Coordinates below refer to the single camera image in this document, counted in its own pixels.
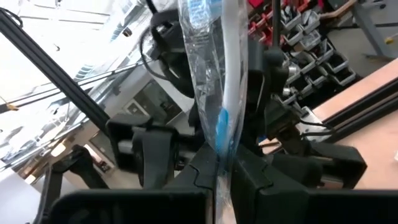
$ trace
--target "table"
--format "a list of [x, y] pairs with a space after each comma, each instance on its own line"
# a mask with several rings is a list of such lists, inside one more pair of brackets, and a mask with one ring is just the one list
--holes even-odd
[[[398, 77], [398, 59], [388, 63], [353, 86], [342, 91], [313, 110], [320, 120], [337, 114], [367, 94]], [[356, 189], [398, 189], [398, 111], [360, 129], [342, 139], [338, 144], [358, 149], [368, 164], [368, 169]], [[264, 148], [264, 153], [275, 149]]]

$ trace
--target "window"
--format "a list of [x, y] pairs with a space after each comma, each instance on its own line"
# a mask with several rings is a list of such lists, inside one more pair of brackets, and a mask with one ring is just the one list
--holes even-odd
[[160, 124], [167, 124], [182, 112], [181, 108], [155, 80], [151, 80], [138, 92], [134, 100], [137, 105], [131, 104], [128, 107], [142, 108], [144, 111], [140, 113], [151, 116], [154, 121]]
[[131, 114], [149, 116], [149, 114], [134, 99], [129, 104], [127, 104], [127, 106], [125, 107], [125, 111]]
[[115, 163], [111, 141], [102, 131], [98, 131], [90, 139], [90, 143], [92, 143], [95, 148], [100, 150], [111, 162]]

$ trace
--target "gray storage bin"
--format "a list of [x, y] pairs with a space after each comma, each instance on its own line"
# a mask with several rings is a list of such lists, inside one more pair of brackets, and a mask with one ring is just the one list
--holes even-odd
[[294, 80], [290, 84], [290, 87], [293, 87], [296, 89], [296, 91], [298, 93], [298, 97], [300, 97], [300, 96], [306, 97], [309, 94], [311, 94], [311, 90], [312, 90], [312, 84], [303, 75], [299, 76], [296, 80]]
[[290, 46], [294, 46], [295, 44], [297, 44], [297, 42], [299, 42], [304, 36], [303, 29], [300, 25], [295, 26], [292, 30], [296, 30], [297, 34], [291, 37], [290, 39], [288, 39], [286, 35], [283, 36], [286, 43], [289, 44]]
[[296, 17], [294, 17], [291, 21], [289, 21], [288, 23], [284, 23], [283, 21], [281, 21], [282, 26], [284, 28], [284, 32], [288, 32], [291, 29], [293, 29], [295, 26], [299, 25], [301, 23], [301, 13], [298, 12]]
[[278, 96], [278, 100], [281, 103], [283, 103], [284, 105], [289, 105], [297, 100], [297, 96], [296, 96], [296, 94], [293, 94], [290, 97], [286, 97], [286, 98]]
[[283, 67], [288, 67], [289, 64], [290, 64], [290, 58], [289, 58], [289, 56], [287, 56], [286, 53], [284, 53], [284, 62], [283, 62], [283, 64], [282, 64], [282, 66], [283, 66]]
[[312, 31], [310, 34], [305, 35], [301, 40], [300, 40], [300, 45], [302, 48], [306, 51], [309, 51], [313, 49], [316, 45], [318, 45], [321, 42], [321, 35], [318, 33], [318, 31]]
[[320, 16], [318, 15], [318, 13], [316, 13], [313, 10], [311, 10], [310, 12], [308, 12], [308, 11], [304, 12], [302, 14], [302, 19], [304, 18], [305, 13], [309, 13], [310, 17], [313, 18], [313, 21], [310, 24], [306, 25], [306, 26], [304, 26], [304, 23], [302, 22], [304, 33], [305, 34], [309, 34], [321, 24], [320, 23]]
[[332, 77], [337, 84], [345, 86], [355, 80], [356, 73], [351, 68], [346, 67], [333, 74]]
[[332, 73], [338, 73], [338, 72], [340, 72], [342, 69], [348, 67], [348, 59], [347, 59], [343, 54], [341, 54], [341, 53], [339, 53], [339, 52], [337, 52], [337, 51], [334, 51], [333, 54], [339, 56], [339, 57], [343, 60], [343, 63], [341, 63], [341, 64], [339, 64], [339, 65], [336, 66], [336, 65], [332, 65], [332, 64], [330, 64], [330, 62], [326, 61], [326, 62], [325, 62], [325, 67], [326, 67], [327, 69], [329, 69], [329, 71], [331, 71]]
[[294, 52], [294, 53], [292, 53], [292, 55], [293, 55], [293, 57], [295, 57], [297, 59], [303, 59], [308, 62], [308, 64], [305, 67], [303, 67], [303, 68], [300, 67], [300, 71], [302, 74], [307, 73], [309, 70], [311, 70], [315, 67], [315, 59], [310, 54], [308, 54], [306, 52]]
[[313, 56], [315, 57], [316, 65], [320, 65], [321, 63], [323, 63], [326, 60], [329, 60], [329, 58], [333, 55], [333, 46], [331, 46], [331, 44], [328, 43], [328, 47], [327, 47], [327, 51], [320, 57], [317, 57], [317, 55], [313, 54]]
[[307, 72], [306, 74], [310, 82], [315, 86], [322, 86], [326, 81], [328, 72], [321, 66], [314, 68], [313, 70]]
[[296, 80], [296, 79], [298, 79], [298, 77], [300, 77], [300, 67], [298, 65], [294, 64], [293, 62], [289, 62], [288, 66], [297, 68], [297, 72], [292, 75], [289, 74], [289, 77], [286, 81], [286, 84], [291, 84], [294, 80]]

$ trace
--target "black mount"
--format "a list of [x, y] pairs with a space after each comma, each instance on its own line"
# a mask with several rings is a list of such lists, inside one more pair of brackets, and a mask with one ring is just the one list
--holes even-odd
[[95, 171], [93, 158], [88, 150], [82, 146], [74, 145], [69, 155], [46, 170], [39, 211], [33, 224], [50, 223], [50, 208], [60, 197], [62, 177], [68, 170], [80, 176], [91, 189], [108, 189], [99, 173]]
[[[53, 206], [50, 223], [66, 223], [82, 210], [88, 213], [79, 221], [96, 220], [99, 205], [115, 208], [104, 210], [107, 217], [120, 215], [120, 220], [110, 218], [109, 223], [213, 223], [217, 156], [209, 145], [199, 148], [204, 142], [195, 142], [195, 136], [181, 136], [174, 128], [157, 126], [143, 116], [119, 114], [109, 120], [107, 127], [117, 165], [137, 173], [144, 189], [72, 193]], [[231, 183], [238, 223], [320, 221], [312, 211], [318, 209], [313, 205], [314, 198], [321, 204], [329, 200], [322, 190], [316, 190], [324, 186], [324, 174], [337, 176], [344, 188], [355, 186], [366, 168], [355, 148], [314, 142], [311, 146], [313, 151], [305, 156], [262, 157], [244, 146], [238, 147]], [[183, 151], [196, 155], [174, 178], [177, 158]], [[334, 194], [342, 197], [344, 192]], [[73, 209], [65, 211], [72, 204]], [[145, 215], [148, 211], [154, 215]]]

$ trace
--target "white wall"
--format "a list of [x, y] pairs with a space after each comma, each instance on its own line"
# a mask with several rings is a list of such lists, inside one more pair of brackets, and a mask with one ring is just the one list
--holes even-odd
[[[40, 193], [43, 191], [44, 179], [45, 176], [42, 176], [35, 184], [32, 184], [32, 187]], [[61, 196], [74, 192], [78, 189], [81, 189], [81, 187], [77, 187], [76, 185], [72, 184], [65, 176], [62, 178]]]
[[[160, 73], [159, 66], [157, 62], [149, 64], [155, 72]], [[120, 94], [118, 96], [110, 96], [105, 102], [105, 112], [113, 117], [122, 108], [129, 103], [134, 96], [143, 89], [149, 81], [152, 80], [152, 76], [148, 74], [144, 67], [136, 68], [132, 74], [121, 84]], [[189, 112], [192, 107], [193, 99], [189, 99], [178, 92], [171, 83], [155, 78], [159, 85], [170, 95], [170, 97], [176, 102], [176, 104], [181, 107], [183, 112]], [[180, 113], [175, 119], [171, 120], [170, 125], [175, 126], [177, 130], [184, 134], [193, 133], [193, 129], [188, 127], [188, 117], [185, 113]], [[69, 144], [65, 144], [66, 147], [71, 147], [74, 144], [79, 144], [84, 146], [88, 144], [101, 155], [102, 159], [110, 164], [111, 162], [106, 157], [102, 156], [101, 152], [95, 148], [90, 142], [92, 138], [98, 132], [98, 128], [92, 123], [87, 122], [83, 129], [75, 136], [75, 140]], [[84, 182], [72, 173], [66, 173], [64, 175], [71, 183], [76, 185], [78, 188], [87, 188]], [[111, 188], [139, 188], [139, 181], [137, 175], [129, 174], [115, 169], [111, 175], [106, 175], [103, 177], [105, 182]]]
[[37, 214], [40, 194], [12, 169], [0, 172], [0, 223], [32, 222]]

